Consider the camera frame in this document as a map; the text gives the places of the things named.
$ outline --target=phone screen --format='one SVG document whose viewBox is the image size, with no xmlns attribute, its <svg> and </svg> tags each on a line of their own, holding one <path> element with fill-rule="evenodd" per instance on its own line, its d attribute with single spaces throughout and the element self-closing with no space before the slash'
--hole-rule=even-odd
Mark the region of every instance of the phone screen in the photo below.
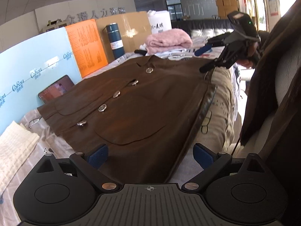
<svg viewBox="0 0 301 226">
<path fill-rule="evenodd" d="M 65 75 L 40 92 L 38 96 L 44 103 L 48 103 L 52 99 L 65 94 L 73 86 L 74 83 L 71 81 L 70 77 Z"/>
</svg>

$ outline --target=folded pink blanket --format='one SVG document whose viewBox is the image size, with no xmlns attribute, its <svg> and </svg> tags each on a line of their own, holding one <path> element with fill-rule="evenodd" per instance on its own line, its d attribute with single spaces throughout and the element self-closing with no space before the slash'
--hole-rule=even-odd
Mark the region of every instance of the folded pink blanket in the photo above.
<svg viewBox="0 0 301 226">
<path fill-rule="evenodd" d="M 149 54 L 192 46 L 190 36 L 181 29 L 171 29 L 162 33 L 151 34 L 146 38 L 145 43 Z"/>
</svg>

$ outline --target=orange board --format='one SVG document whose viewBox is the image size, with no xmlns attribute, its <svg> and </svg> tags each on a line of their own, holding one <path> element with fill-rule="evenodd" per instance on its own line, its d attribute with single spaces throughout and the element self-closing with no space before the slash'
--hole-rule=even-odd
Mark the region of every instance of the orange board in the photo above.
<svg viewBox="0 0 301 226">
<path fill-rule="evenodd" d="M 82 77 L 108 64 L 94 19 L 65 28 Z"/>
</svg>

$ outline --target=mattress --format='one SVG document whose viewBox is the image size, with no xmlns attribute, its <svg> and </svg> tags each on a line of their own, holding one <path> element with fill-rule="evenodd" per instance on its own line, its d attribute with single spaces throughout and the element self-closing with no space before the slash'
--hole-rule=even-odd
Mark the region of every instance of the mattress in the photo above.
<svg viewBox="0 0 301 226">
<path fill-rule="evenodd" d="M 215 48 L 210 52 L 205 53 L 206 58 L 216 58 L 219 56 L 223 48 Z M 192 55 L 193 50 L 183 50 L 176 52 L 169 52 L 165 55 L 158 55 L 159 57 L 170 57 L 170 56 L 188 56 Z M 141 55 L 135 53 L 126 53 L 123 57 L 110 63 L 109 65 L 99 69 L 98 71 L 92 73 L 88 77 L 98 75 L 106 70 L 112 69 L 130 58 L 140 57 Z M 3 195 L 0 197 L 0 225 L 5 226 L 16 226 L 20 223 L 20 219 L 17 212 L 13 206 L 13 195 L 21 184 L 23 179 L 31 171 L 31 169 L 36 165 L 40 158 L 46 153 L 52 153 L 56 158 L 68 158 L 74 153 L 74 150 L 69 146 L 66 141 L 56 136 L 49 125 L 41 119 L 38 123 L 32 125 L 31 129 L 28 128 L 28 124 L 31 120 L 40 117 L 37 109 L 28 112 L 20 121 L 28 130 L 37 133 L 40 136 L 35 149 L 19 169 L 17 174 L 14 176 Z M 191 144 L 186 156 L 183 158 L 175 174 L 171 178 L 170 182 L 177 182 L 181 187 L 186 181 L 193 178 L 195 175 L 200 173 L 203 169 L 202 167 L 193 159 L 193 145 L 195 141 Z"/>
</svg>

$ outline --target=light blue box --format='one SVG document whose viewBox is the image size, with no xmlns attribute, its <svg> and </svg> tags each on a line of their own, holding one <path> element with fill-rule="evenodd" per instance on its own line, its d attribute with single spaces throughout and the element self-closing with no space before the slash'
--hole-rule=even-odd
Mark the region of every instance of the light blue box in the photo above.
<svg viewBox="0 0 301 226">
<path fill-rule="evenodd" d="M 0 134 L 43 104 L 38 93 L 68 75 L 82 80 L 65 28 L 30 38 L 0 53 Z"/>
</svg>

